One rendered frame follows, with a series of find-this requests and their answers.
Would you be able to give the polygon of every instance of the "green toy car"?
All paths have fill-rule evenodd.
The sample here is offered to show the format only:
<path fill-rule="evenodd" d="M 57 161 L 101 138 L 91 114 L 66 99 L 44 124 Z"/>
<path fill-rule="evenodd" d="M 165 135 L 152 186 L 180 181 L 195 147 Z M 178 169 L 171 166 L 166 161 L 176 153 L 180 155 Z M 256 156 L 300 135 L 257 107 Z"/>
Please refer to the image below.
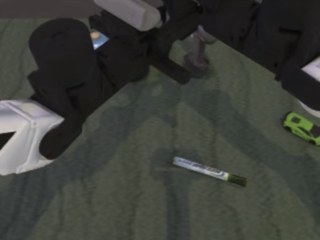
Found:
<path fill-rule="evenodd" d="M 282 120 L 283 127 L 308 141 L 313 145 L 320 146 L 320 127 L 294 112 L 287 113 Z"/>

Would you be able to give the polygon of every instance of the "green fabric surface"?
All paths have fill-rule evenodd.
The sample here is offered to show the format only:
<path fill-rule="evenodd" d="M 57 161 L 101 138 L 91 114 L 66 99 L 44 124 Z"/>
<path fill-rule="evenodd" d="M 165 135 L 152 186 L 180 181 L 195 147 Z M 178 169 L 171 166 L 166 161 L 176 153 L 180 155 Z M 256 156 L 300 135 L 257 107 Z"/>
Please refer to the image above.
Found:
<path fill-rule="evenodd" d="M 44 21 L 0 20 L 0 99 L 32 94 L 28 39 Z M 181 63 L 191 45 L 177 42 L 172 59 Z M 207 53 L 208 76 L 182 86 L 152 67 L 54 163 L 0 177 L 0 240 L 320 239 L 320 148 L 280 119 L 295 111 L 320 121 L 223 43 Z M 174 156 L 247 187 L 173 166 Z"/>

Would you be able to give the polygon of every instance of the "marker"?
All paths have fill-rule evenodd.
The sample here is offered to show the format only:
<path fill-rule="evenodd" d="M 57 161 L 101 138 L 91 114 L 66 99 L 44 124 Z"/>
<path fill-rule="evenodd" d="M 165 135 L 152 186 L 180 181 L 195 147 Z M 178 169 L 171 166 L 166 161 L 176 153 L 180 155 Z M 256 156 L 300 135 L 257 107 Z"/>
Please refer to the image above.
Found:
<path fill-rule="evenodd" d="M 216 179 L 220 179 L 226 182 L 240 185 L 245 187 L 247 184 L 247 179 L 241 176 L 233 175 L 225 171 L 221 171 L 209 166 L 202 165 L 200 163 L 189 161 L 181 157 L 174 157 L 173 164 L 191 171 L 195 171 L 201 174 L 205 174 Z"/>

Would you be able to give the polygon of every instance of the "green marker cap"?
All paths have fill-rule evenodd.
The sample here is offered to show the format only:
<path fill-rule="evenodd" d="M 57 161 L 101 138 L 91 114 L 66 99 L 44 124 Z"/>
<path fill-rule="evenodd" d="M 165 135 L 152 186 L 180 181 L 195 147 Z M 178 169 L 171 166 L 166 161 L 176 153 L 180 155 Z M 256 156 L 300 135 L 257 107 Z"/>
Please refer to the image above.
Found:
<path fill-rule="evenodd" d="M 242 176 L 230 174 L 227 181 L 233 184 L 240 185 L 242 187 L 245 187 L 247 185 L 247 179 Z"/>

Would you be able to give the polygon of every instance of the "black car window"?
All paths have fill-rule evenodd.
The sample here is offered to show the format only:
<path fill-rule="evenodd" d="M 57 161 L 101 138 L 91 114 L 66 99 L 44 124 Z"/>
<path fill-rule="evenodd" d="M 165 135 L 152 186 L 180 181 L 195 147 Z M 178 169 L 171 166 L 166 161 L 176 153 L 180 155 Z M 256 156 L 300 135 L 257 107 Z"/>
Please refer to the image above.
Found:
<path fill-rule="evenodd" d="M 320 137 L 320 127 L 313 125 L 313 127 L 310 130 L 310 133 L 314 138 Z"/>
<path fill-rule="evenodd" d="M 303 127 L 298 126 L 298 128 L 299 128 L 302 132 L 304 132 L 305 134 L 307 134 L 308 136 L 311 136 L 310 133 L 309 133 L 307 130 L 305 130 Z"/>
<path fill-rule="evenodd" d="M 299 118 L 297 118 L 297 117 L 293 117 L 292 119 L 291 119 L 291 122 L 293 122 L 293 123 L 295 123 L 295 124 L 298 124 L 298 123 L 300 123 L 300 119 Z"/>
<path fill-rule="evenodd" d="M 0 133 L 0 150 L 9 142 L 9 140 L 15 135 L 14 132 L 6 132 L 6 133 Z"/>

